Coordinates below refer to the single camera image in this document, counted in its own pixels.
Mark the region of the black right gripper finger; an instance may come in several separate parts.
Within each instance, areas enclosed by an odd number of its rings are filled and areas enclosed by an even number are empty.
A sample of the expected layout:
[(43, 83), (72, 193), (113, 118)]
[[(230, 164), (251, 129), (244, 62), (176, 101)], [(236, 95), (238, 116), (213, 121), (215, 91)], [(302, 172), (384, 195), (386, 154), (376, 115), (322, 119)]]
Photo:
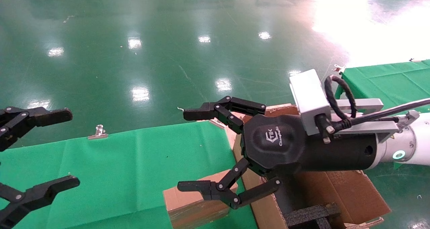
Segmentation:
[(244, 123), (232, 112), (253, 117), (258, 114), (264, 115), (265, 111), (266, 105), (264, 104), (226, 96), (217, 102), (205, 102), (200, 108), (184, 109), (183, 117), (186, 121), (202, 121), (216, 118), (236, 134), (241, 134)]
[(280, 188), (281, 180), (278, 177), (274, 177), (240, 194), (233, 192), (232, 186), (249, 167), (249, 161), (246, 158), (242, 158), (219, 182), (210, 180), (179, 181), (177, 188), (181, 192), (199, 192), (203, 200), (220, 200), (232, 209), (238, 209), (254, 203), (273, 194)]

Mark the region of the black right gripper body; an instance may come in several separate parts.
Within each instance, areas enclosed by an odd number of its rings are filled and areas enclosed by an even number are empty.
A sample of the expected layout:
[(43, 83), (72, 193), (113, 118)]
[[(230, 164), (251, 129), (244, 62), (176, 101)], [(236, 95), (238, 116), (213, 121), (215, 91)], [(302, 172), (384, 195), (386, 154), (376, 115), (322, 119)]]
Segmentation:
[(260, 176), (366, 170), (375, 161), (374, 134), (346, 134), (325, 144), (308, 136), (298, 115), (258, 114), (243, 125), (242, 155)]

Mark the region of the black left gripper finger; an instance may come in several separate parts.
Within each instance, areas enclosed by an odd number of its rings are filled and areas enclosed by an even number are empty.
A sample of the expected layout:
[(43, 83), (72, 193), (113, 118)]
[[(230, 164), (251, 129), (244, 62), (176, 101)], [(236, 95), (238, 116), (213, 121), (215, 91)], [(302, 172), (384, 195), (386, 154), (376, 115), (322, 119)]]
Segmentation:
[(35, 127), (51, 126), (71, 121), (68, 108), (47, 110), (44, 107), (22, 109), (9, 106), (0, 111), (0, 151), (10, 148)]
[(24, 192), (1, 183), (0, 196), (9, 204), (1, 209), (0, 227), (12, 229), (32, 211), (51, 205), (60, 192), (79, 185), (80, 180), (72, 175), (35, 185)]

